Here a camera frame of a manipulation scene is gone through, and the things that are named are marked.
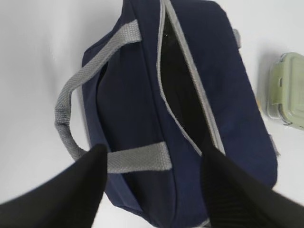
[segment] zipper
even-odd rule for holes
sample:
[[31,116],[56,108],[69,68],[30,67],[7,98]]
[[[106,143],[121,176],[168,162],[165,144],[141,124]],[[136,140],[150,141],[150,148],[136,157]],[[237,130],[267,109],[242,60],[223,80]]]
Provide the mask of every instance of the zipper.
[[160,92],[161,96],[167,106],[168,112],[174,119],[175,123],[178,125],[179,129],[181,130],[184,137],[190,142],[190,144],[193,146],[193,148],[197,151],[199,155],[202,154],[201,150],[198,148],[198,146],[194,143],[194,141],[189,137],[189,135],[186,133],[186,131],[183,129],[177,118],[175,117],[174,113],[170,109],[170,106],[168,104],[168,101],[165,97],[164,90],[162,87],[162,81],[161,81],[161,54],[162,54],[162,38],[163,38],[163,30],[164,30],[164,21],[165,21],[165,15],[166,11],[169,17],[169,20],[171,22],[172,28],[174,30],[175,36],[177,38],[177,41],[180,45],[181,51],[183,53],[185,62],[187,64],[189,73],[191,75],[192,82],[194,84],[197,96],[200,101],[201,108],[203,110],[203,114],[205,115],[206,123],[210,132],[210,136],[212,139],[212,142],[214,146],[221,151],[223,154],[225,154],[224,146],[219,134],[219,130],[214,118],[214,115],[212,113],[212,109],[210,107],[209,101],[206,96],[206,92],[204,90],[204,87],[202,85],[202,82],[200,80],[200,76],[198,74],[198,71],[196,69],[196,66],[194,64],[192,55],[190,53],[189,47],[187,45],[185,36],[182,32],[181,25],[177,19],[177,15],[175,14],[174,8],[170,2],[170,0],[161,0],[161,14],[160,14],[160,27],[159,27],[159,42],[158,42],[158,56],[157,56],[157,75],[158,75],[158,81],[160,86]]

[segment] plastic food container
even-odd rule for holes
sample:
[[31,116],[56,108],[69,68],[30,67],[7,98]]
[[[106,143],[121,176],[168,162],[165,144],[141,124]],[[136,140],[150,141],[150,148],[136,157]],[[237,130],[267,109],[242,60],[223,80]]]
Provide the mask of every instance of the plastic food container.
[[304,130],[304,56],[282,55],[270,73],[268,115]]

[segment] navy blue bag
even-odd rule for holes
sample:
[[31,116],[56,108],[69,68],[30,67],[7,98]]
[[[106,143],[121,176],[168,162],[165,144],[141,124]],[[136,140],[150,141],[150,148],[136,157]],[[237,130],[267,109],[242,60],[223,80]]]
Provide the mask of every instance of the navy blue bag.
[[91,146],[108,154],[105,192],[161,228],[208,224],[204,140],[269,187],[277,160],[225,12],[212,1],[124,0],[113,30],[65,85],[56,127],[77,160],[70,96],[82,86]]

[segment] gray handle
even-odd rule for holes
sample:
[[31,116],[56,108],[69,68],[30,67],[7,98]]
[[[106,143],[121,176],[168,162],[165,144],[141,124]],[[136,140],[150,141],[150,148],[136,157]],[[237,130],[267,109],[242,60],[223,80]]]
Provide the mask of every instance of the gray handle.
[[[74,160],[79,159],[86,151],[77,145],[70,130],[72,92],[96,75],[118,49],[141,40],[137,20],[123,25],[98,54],[64,85],[55,107],[55,127]],[[108,173],[164,171],[171,168],[165,142],[108,154]]]
[[55,107],[55,127],[74,160],[80,158],[86,151],[77,145],[70,130],[72,92],[90,80],[118,49],[141,40],[137,20],[123,25],[98,54],[64,85]]

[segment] white surface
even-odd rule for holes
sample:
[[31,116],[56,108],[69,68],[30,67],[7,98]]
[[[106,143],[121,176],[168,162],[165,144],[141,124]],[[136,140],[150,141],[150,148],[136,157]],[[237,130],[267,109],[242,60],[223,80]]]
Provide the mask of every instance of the white surface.
[[[218,0],[242,38],[252,87],[264,103],[270,65],[304,55],[302,1]],[[122,0],[0,0],[0,203],[44,183],[73,161],[54,128],[56,98],[83,52],[111,30]],[[76,96],[72,133],[87,148]],[[278,150],[276,190],[304,204],[304,132],[264,118]],[[104,197],[94,227],[148,228]]]

